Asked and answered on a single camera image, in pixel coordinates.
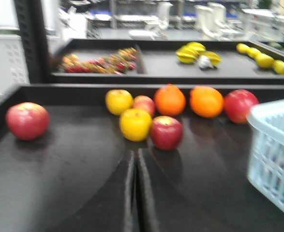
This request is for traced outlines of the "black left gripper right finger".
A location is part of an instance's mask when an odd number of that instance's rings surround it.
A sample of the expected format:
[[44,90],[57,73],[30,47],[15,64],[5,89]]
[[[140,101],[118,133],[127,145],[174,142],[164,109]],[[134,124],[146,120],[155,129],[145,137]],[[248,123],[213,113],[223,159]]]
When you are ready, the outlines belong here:
[[137,159],[140,204],[146,232],[258,232],[249,203],[211,190],[187,197],[163,173],[149,150]]

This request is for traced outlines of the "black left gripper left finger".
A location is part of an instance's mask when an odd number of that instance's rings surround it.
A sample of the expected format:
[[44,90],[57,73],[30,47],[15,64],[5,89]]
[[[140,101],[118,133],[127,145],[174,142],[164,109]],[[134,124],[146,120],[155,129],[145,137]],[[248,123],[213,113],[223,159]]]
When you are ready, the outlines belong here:
[[106,183],[76,213],[48,232],[132,232],[135,155],[123,153]]

